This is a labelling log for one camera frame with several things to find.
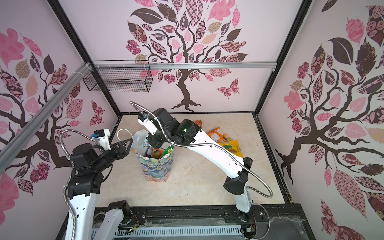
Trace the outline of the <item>green white snack bag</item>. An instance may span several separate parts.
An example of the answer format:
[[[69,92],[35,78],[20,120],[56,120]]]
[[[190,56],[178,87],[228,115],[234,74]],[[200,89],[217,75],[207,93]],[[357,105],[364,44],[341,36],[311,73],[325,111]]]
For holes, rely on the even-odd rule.
[[[174,146],[173,145],[170,145],[168,148],[166,148],[166,150],[163,152],[163,154],[161,155],[161,158],[165,157],[166,155],[170,154],[174,149]]]

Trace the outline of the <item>patterned paper gift bag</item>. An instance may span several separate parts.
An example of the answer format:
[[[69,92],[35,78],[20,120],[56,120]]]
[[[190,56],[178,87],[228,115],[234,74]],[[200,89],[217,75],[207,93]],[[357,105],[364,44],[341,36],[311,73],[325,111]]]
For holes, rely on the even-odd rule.
[[[127,132],[123,136],[132,137],[133,144],[131,149],[139,160],[147,181],[165,182],[173,165],[174,149],[170,154],[160,159],[151,158],[151,153],[153,150],[165,151],[171,144],[165,143],[158,149],[153,148],[149,143],[149,132],[146,130],[137,131],[135,134],[132,134],[127,129],[120,129],[117,131],[117,138],[120,141],[123,139],[119,136],[122,131]]]

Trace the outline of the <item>orange white snack packet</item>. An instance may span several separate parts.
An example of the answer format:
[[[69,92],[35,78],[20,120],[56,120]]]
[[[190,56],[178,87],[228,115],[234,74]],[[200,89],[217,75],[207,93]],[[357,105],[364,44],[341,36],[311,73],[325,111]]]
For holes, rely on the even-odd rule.
[[[220,127],[210,130],[207,135],[213,139],[216,143],[224,143],[232,140],[226,133],[224,133]]]

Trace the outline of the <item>orange mango snack bag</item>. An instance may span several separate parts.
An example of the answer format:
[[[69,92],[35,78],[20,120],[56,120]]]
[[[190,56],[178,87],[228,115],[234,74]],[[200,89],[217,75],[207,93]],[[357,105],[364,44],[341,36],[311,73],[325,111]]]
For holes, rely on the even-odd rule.
[[[151,153],[151,158],[160,159],[162,157],[163,153],[164,153],[163,150],[153,150]]]

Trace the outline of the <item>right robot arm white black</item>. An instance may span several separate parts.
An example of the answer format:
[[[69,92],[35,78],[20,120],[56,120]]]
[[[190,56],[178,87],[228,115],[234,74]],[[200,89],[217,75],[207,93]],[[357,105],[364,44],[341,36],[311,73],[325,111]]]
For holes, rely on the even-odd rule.
[[[164,108],[151,112],[133,101],[130,105],[139,112],[138,122],[148,131],[146,140],[151,147],[159,149],[168,143],[172,147],[189,149],[219,167],[227,175],[223,187],[234,196],[237,210],[250,212],[253,202],[249,191],[268,199],[274,196],[270,186],[251,170],[251,158],[231,153],[193,121],[184,119],[178,122]]]

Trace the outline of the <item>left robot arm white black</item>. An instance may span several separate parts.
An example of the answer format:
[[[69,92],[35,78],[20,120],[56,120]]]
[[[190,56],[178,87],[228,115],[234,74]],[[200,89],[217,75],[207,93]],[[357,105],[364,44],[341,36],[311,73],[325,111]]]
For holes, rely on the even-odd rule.
[[[64,186],[63,197],[69,208],[66,240],[91,240],[95,209],[101,192],[101,185],[106,180],[103,171],[112,169],[113,163],[124,159],[130,152],[133,139],[110,144],[108,129],[96,130],[90,137],[77,131],[76,133],[90,143],[73,149],[66,149],[64,130],[59,135],[59,143],[72,165],[71,174]]]

